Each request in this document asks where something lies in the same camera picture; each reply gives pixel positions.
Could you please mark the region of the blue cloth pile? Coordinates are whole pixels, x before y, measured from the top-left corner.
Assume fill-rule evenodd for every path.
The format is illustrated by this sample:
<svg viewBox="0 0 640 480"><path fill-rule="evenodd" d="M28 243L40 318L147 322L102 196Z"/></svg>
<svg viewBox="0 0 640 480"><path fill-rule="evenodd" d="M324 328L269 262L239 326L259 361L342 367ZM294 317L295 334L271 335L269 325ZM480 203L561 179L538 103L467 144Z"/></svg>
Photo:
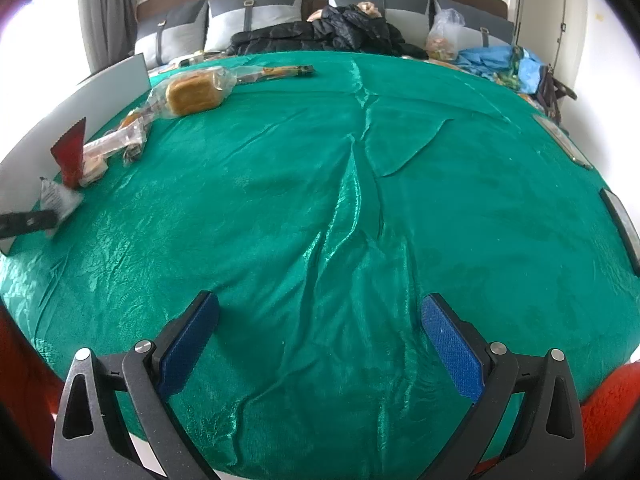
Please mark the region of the blue cloth pile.
<svg viewBox="0 0 640 480"><path fill-rule="evenodd" d="M516 92L534 94L544 63L522 47L498 46L460 50L454 65L470 74L499 81Z"/></svg>

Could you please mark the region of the grey curtain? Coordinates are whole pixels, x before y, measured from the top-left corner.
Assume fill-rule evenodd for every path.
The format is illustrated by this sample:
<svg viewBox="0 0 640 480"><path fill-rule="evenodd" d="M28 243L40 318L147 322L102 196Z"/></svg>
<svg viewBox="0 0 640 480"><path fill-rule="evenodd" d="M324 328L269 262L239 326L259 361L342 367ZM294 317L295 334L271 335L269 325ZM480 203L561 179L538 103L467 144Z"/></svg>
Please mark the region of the grey curtain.
<svg viewBox="0 0 640 480"><path fill-rule="evenodd" d="M137 38L137 0L78 0L82 40L91 73L128 58Z"/></svg>

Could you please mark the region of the bagged bread loaf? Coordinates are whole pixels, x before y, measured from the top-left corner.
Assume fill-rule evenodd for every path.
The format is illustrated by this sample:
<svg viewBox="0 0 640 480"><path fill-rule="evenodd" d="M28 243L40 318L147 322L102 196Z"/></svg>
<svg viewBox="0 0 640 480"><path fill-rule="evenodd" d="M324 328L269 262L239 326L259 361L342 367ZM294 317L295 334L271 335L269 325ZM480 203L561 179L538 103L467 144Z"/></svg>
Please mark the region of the bagged bread loaf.
<svg viewBox="0 0 640 480"><path fill-rule="evenodd" d="M150 92L146 106L156 117L176 118L213 110L230 96L236 76L224 67L172 75Z"/></svg>

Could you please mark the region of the wooden chair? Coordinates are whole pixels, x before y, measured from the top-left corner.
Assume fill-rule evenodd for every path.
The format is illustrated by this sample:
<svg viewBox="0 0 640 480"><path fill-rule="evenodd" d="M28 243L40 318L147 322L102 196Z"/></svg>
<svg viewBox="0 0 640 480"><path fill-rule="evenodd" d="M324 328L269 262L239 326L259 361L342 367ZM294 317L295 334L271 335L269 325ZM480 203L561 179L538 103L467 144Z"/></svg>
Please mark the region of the wooden chair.
<svg viewBox="0 0 640 480"><path fill-rule="evenodd" d="M572 88L555 78L549 65L541 66L539 73L540 81L535 98L544 114L559 126L562 122L560 101L564 98L576 101L578 96Z"/></svg>

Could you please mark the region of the white storage box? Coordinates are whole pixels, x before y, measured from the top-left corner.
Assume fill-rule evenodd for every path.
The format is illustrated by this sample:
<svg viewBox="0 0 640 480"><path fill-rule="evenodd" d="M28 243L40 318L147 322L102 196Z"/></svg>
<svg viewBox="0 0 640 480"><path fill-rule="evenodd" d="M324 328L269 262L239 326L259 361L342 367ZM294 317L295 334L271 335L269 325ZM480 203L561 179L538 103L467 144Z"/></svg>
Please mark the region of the white storage box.
<svg viewBox="0 0 640 480"><path fill-rule="evenodd" d="M117 113L151 88L144 57L136 54L91 76L41 119L1 161L1 213L38 211L40 178L54 180L60 167L50 148L81 118L90 139ZM16 237L1 240L9 255Z"/></svg>

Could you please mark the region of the clear biscuit pack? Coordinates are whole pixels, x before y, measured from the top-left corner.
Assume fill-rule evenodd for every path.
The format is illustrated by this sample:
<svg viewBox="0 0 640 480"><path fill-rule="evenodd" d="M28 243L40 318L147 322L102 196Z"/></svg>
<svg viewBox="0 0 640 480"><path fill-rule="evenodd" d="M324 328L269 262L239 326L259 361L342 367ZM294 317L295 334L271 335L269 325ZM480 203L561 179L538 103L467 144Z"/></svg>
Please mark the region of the clear biscuit pack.
<svg viewBox="0 0 640 480"><path fill-rule="evenodd" d="M84 159L107 159L122 151L123 159L130 162L137 160L145 147L146 130L148 128L141 122L133 122L129 126L107 133L84 146Z"/></svg>

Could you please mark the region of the grey triangular snack packet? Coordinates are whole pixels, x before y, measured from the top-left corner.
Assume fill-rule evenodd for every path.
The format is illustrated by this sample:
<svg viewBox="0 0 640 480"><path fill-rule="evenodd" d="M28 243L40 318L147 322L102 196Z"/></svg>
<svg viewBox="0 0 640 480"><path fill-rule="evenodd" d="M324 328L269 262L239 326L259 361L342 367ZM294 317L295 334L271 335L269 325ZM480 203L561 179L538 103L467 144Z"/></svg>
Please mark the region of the grey triangular snack packet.
<svg viewBox="0 0 640 480"><path fill-rule="evenodd" d="M61 224L80 206L84 196L60 182L45 177L40 178L39 208L52 211L56 222L52 228L46 229L47 237L54 234Z"/></svg>

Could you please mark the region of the green satin bedspread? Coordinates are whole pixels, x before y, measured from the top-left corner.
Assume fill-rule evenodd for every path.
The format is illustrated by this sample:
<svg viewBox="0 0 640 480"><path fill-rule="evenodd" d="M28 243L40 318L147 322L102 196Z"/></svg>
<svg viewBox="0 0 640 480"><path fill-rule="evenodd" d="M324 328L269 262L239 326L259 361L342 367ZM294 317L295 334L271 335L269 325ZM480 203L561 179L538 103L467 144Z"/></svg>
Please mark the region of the green satin bedspread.
<svg viewBox="0 0 640 480"><path fill-rule="evenodd" d="M2 299L58 374L209 289L220 323L171 406L210 466L413 479L469 407L421 330L426 295L512 351L562 350L581 398L638 347L603 180L514 92L388 56L250 62L314 74L159 120L140 160L2 259Z"/></svg>

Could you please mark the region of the red snack packet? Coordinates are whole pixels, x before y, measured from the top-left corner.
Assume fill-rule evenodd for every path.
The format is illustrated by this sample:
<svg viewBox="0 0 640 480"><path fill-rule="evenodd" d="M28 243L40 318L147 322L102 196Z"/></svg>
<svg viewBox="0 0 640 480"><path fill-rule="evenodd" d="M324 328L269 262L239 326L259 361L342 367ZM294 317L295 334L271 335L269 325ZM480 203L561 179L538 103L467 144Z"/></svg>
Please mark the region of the red snack packet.
<svg viewBox="0 0 640 480"><path fill-rule="evenodd" d="M50 153L61 170L62 183L68 188L78 188L84 175L84 144L86 118L75 122L55 144Z"/></svg>

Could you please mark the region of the far left grey pillow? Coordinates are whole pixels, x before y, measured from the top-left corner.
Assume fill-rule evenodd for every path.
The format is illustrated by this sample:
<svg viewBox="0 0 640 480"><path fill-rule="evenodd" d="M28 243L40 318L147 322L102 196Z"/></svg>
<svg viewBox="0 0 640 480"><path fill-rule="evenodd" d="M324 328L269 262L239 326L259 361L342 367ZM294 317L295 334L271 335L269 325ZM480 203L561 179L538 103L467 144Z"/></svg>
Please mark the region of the far left grey pillow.
<svg viewBox="0 0 640 480"><path fill-rule="evenodd" d="M146 18L138 24L134 53L142 54L146 68L152 70L202 50L207 12L207 0L194 0Z"/></svg>

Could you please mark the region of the far right grey pillow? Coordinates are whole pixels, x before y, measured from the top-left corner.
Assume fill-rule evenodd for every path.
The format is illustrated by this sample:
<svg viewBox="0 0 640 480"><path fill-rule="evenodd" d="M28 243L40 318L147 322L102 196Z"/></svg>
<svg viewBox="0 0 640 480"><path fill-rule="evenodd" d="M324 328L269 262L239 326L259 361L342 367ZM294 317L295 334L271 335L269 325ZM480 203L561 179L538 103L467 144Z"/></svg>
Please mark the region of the far right grey pillow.
<svg viewBox="0 0 640 480"><path fill-rule="evenodd" d="M454 0L433 0L435 11L454 9L462 15L464 27L459 36L461 50L512 44L514 24L506 18Z"/></svg>

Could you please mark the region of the red sleeve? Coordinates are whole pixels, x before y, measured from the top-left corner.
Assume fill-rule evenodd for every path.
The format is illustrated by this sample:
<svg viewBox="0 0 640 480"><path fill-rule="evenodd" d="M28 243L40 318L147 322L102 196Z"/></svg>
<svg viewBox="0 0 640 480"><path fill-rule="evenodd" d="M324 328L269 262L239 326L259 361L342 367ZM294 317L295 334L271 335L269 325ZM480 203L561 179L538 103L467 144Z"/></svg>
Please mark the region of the red sleeve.
<svg viewBox="0 0 640 480"><path fill-rule="evenodd" d="M614 370L582 405L568 380L553 379L547 411L511 456L480 465L483 479L639 477L637 362Z"/></svg>

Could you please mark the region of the patterned-case smartphone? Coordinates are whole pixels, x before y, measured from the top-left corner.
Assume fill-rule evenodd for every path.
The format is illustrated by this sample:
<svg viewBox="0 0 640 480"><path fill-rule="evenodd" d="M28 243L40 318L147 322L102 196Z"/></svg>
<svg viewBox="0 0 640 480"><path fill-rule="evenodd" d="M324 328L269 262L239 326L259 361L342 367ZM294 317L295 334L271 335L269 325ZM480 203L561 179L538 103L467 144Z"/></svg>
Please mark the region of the patterned-case smartphone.
<svg viewBox="0 0 640 480"><path fill-rule="evenodd" d="M538 125L541 125L547 131L548 135L552 137L554 142L559 145L559 148L574 164L585 169L593 168L589 159L555 122L542 115L534 115L534 119Z"/></svg>

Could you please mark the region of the clear plastic bag of snacks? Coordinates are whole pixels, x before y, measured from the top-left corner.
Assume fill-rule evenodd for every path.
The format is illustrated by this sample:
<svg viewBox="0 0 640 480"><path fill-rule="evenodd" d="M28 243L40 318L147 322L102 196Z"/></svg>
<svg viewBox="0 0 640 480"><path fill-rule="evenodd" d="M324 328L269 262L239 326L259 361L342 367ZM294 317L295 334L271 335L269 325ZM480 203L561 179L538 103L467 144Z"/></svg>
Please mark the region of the clear plastic bag of snacks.
<svg viewBox="0 0 640 480"><path fill-rule="evenodd" d="M464 26L464 17L457 10L442 9L437 12L426 38L425 51L428 57L437 61L455 60Z"/></svg>

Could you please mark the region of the black puffer jacket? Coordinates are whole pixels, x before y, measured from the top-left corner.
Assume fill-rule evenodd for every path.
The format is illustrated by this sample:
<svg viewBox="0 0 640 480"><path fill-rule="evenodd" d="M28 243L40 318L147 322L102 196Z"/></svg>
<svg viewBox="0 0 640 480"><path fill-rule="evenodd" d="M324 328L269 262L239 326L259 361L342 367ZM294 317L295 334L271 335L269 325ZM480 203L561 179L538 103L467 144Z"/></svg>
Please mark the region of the black puffer jacket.
<svg viewBox="0 0 640 480"><path fill-rule="evenodd" d="M382 16L371 16L358 6L325 6L313 21L295 21L237 32L226 55L272 52L356 52L427 60L425 50L408 44L400 30Z"/></svg>

